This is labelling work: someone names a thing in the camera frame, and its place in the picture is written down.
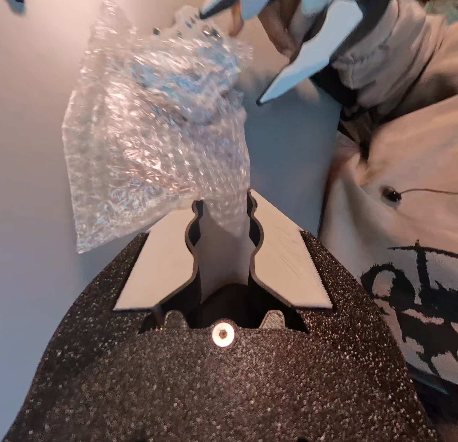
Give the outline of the clear bubble wrap bag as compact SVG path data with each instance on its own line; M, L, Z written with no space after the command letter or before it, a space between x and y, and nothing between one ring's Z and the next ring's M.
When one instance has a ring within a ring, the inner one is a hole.
M250 158L237 90L252 48L138 34L104 1L62 123L79 254L203 200L238 237Z

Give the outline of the person's right forearm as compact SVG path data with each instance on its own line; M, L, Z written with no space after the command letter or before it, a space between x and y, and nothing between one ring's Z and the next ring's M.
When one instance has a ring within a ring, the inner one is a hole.
M457 23L391 0L377 26L312 77L345 121L380 125L457 95Z

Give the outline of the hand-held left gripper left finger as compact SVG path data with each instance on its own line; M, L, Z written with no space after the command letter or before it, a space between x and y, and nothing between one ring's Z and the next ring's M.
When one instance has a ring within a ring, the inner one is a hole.
M201 237L202 214L202 201L185 201L146 231L146 241L115 303L115 312L152 309L195 280L195 247Z

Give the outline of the person's right hand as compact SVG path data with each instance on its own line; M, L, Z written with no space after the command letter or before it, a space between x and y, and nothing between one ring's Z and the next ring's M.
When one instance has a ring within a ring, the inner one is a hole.
M272 45L287 58L291 58L297 50L297 44L289 33L289 25L300 2L275 0L257 16Z

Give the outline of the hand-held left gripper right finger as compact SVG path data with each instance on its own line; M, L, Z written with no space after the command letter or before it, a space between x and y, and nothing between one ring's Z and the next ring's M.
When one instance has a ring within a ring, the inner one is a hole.
M333 304L303 230L254 189L248 190L250 276L288 307L331 310Z

